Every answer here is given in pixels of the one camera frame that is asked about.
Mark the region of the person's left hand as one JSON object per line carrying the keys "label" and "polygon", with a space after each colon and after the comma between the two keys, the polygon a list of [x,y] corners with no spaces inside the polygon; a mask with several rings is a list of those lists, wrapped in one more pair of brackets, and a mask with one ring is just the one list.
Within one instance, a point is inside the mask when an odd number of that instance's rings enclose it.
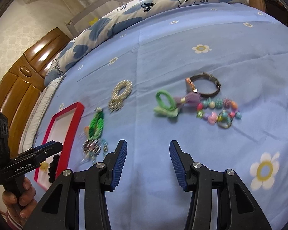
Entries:
{"label": "person's left hand", "polygon": [[2,200],[7,208],[7,216],[10,216],[15,223],[21,226],[25,225],[26,220],[38,204],[34,198],[36,195],[35,188],[27,177],[24,179],[23,187],[25,191],[19,199],[13,193],[6,191],[2,193]]}

